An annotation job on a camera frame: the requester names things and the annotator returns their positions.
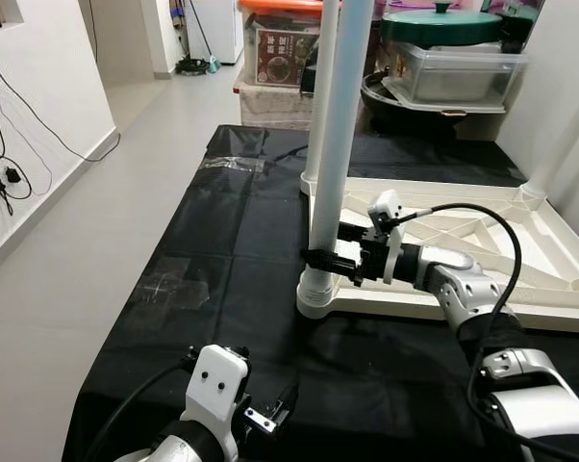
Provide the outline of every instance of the gray floor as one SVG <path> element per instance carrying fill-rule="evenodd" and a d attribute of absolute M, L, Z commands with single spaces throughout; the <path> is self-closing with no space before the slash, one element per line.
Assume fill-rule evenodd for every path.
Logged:
<path fill-rule="evenodd" d="M 59 461 L 78 390 L 217 125 L 239 67 L 174 78 L 0 268 L 0 461 Z"/>

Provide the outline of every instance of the white wall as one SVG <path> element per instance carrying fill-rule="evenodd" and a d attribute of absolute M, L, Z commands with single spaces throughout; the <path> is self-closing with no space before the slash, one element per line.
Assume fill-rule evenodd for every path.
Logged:
<path fill-rule="evenodd" d="M 183 58 L 183 47 L 172 25 L 168 0 L 140 0 L 153 69 L 164 75 Z"/>
<path fill-rule="evenodd" d="M 89 0 L 79 0 L 91 47 Z M 138 0 L 91 0 L 97 34 L 97 64 L 106 87 L 153 79 L 153 63 Z"/>
<path fill-rule="evenodd" d="M 114 123 L 78 2 L 18 0 L 18 6 L 24 22 L 0 30 L 0 69 L 68 145 L 88 155 L 113 132 Z M 82 161 L 44 133 L 1 83 L 0 102 L 50 167 L 55 190 Z M 1 123 L 7 154 L 22 164 L 35 191 L 43 193 L 49 174 L 4 118 Z M 13 201 L 13 217 L 0 200 L 0 246 L 48 196 Z"/>
<path fill-rule="evenodd" d="M 526 53 L 530 64 L 497 144 L 530 176 L 579 106 L 579 0 L 546 0 Z M 579 236 L 579 139 L 549 200 Z"/>

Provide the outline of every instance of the green lid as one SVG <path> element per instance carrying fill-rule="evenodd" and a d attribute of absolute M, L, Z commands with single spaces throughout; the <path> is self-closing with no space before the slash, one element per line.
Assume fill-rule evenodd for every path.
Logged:
<path fill-rule="evenodd" d="M 499 40 L 501 17 L 495 14 L 448 11 L 450 3 L 437 2 L 435 10 L 388 13 L 382 18 L 382 39 L 406 41 L 428 48 L 436 45 L 475 45 Z"/>

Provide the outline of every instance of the table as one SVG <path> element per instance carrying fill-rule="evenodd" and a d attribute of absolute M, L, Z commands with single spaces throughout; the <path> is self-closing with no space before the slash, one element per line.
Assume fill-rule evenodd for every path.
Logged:
<path fill-rule="evenodd" d="M 80 391 L 64 461 L 85 449 L 119 401 L 189 345 L 247 346 L 254 405 L 274 402 L 296 373 L 300 399 L 258 460 L 488 460 L 464 399 L 467 365 L 438 321 L 333 315 L 303 319 L 308 203 L 299 191 L 307 132 L 220 126 Z M 488 141 L 434 145 L 357 136 L 351 176 L 517 186 Z M 579 392 L 579 335 L 534 331 Z M 146 447 L 184 407 L 189 378 L 167 377 L 122 418 L 103 460 Z"/>

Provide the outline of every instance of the storage box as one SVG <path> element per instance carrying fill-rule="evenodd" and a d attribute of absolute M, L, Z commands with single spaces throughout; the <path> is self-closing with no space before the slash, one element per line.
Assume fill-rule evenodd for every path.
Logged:
<path fill-rule="evenodd" d="M 494 47 L 484 43 L 424 50 L 409 43 L 389 43 L 390 90 L 414 105 L 503 110 L 510 85 L 528 60 L 525 55 L 499 53 Z"/>
<path fill-rule="evenodd" d="M 244 81 L 299 87 L 319 37 L 319 0 L 240 0 L 244 25 Z"/>

